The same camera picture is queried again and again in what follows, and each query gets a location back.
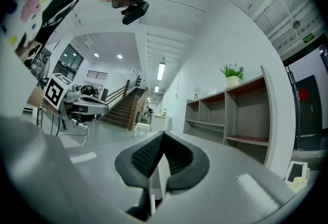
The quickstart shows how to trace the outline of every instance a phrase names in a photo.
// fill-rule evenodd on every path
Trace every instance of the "door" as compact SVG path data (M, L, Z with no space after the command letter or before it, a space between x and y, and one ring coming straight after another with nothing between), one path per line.
M314 75L296 82L296 88L300 99L300 135L321 133L321 101Z

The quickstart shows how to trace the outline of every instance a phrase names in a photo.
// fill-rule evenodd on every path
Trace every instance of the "exit sign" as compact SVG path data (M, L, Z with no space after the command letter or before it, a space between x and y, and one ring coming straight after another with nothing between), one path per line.
M308 43L309 41L311 41L314 38L313 34L310 33L307 37L303 38L304 43Z

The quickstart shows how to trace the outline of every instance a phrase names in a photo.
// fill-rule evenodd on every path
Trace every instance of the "desk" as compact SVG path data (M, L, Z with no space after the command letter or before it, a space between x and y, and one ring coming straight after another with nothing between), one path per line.
M152 114L152 121L150 124L151 131L165 131L168 130L170 118L168 116Z

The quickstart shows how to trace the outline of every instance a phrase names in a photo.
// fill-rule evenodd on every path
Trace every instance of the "flower pot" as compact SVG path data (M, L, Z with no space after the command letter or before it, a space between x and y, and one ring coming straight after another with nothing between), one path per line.
M231 88L231 87L235 87L237 85L241 84L241 80L238 76L229 76L227 77L227 79L225 80L225 89Z

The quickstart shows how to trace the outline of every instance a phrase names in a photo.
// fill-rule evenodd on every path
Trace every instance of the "fluorescent light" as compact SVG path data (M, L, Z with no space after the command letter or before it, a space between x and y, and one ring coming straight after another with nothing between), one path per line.
M162 80L164 68L165 68L165 63L159 63L157 80Z

